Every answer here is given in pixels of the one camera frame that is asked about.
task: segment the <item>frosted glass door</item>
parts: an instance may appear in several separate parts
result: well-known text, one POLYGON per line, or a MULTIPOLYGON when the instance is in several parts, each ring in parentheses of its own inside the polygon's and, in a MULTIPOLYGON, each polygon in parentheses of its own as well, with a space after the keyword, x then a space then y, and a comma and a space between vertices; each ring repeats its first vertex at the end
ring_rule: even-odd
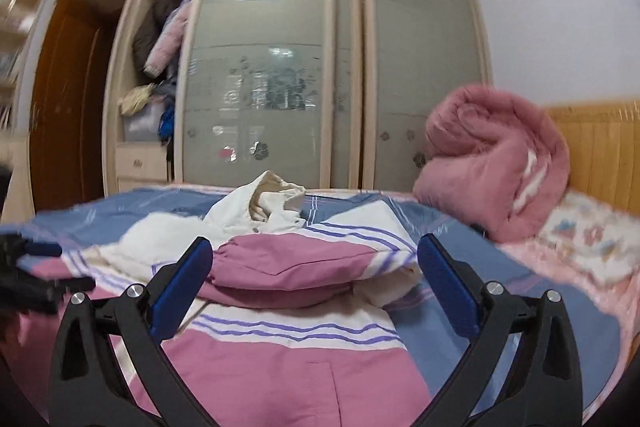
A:
POLYGON ((412 190, 424 121, 453 89, 481 82, 469 0, 375 0, 378 113, 374 188, 412 190))
POLYGON ((271 169, 319 184, 323 0, 203 0, 188 74, 186 182, 237 187, 271 169))

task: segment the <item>sliding door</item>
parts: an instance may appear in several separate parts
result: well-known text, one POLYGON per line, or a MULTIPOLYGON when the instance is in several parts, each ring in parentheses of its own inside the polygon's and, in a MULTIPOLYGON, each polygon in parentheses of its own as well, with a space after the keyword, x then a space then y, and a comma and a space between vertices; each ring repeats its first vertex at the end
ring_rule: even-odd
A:
POLYGON ((469 0, 202 0, 193 17, 185 182, 270 169, 307 188, 411 191, 425 119, 481 82, 469 0))
POLYGON ((183 179, 271 169, 318 187, 324 0, 203 0, 187 77, 183 179))
POLYGON ((363 187, 410 192, 427 158, 424 122, 481 82, 469 0, 366 0, 363 187))

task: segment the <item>white wall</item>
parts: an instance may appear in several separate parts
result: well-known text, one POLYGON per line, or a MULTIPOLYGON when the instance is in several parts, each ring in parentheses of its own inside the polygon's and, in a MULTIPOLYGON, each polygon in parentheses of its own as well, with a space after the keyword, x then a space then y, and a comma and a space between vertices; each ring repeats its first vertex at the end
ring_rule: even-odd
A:
POLYGON ((494 84, 537 103, 640 96, 640 0, 479 0, 494 84))

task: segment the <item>blue gripper pad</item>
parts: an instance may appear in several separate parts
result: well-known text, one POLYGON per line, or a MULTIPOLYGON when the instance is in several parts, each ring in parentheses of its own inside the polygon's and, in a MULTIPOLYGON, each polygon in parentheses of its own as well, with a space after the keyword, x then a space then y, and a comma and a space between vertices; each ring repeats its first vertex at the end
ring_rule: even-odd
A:
POLYGON ((420 269, 453 330, 460 337, 472 341, 480 334, 482 313, 479 303, 452 263, 455 261, 433 234, 422 236, 418 243, 420 269))
POLYGON ((62 248, 58 243, 36 243, 27 241, 27 244, 24 245, 24 253, 40 257, 60 257, 62 255, 62 248))
POLYGON ((209 241, 198 237, 178 263, 164 266, 162 270, 173 269, 174 273, 162 293, 151 306, 151 327, 149 333, 156 343, 172 338, 189 306, 196 298, 213 264, 213 250, 209 241))

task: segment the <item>pink jacket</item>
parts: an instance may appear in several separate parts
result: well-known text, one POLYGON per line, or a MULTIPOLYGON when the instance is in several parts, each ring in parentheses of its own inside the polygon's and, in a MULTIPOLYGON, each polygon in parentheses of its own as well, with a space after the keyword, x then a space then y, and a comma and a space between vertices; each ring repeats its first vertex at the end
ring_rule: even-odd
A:
POLYGON ((145 73, 155 78, 164 71, 182 44, 182 38, 191 15, 191 1, 184 3, 175 17, 162 30, 146 59, 145 73))

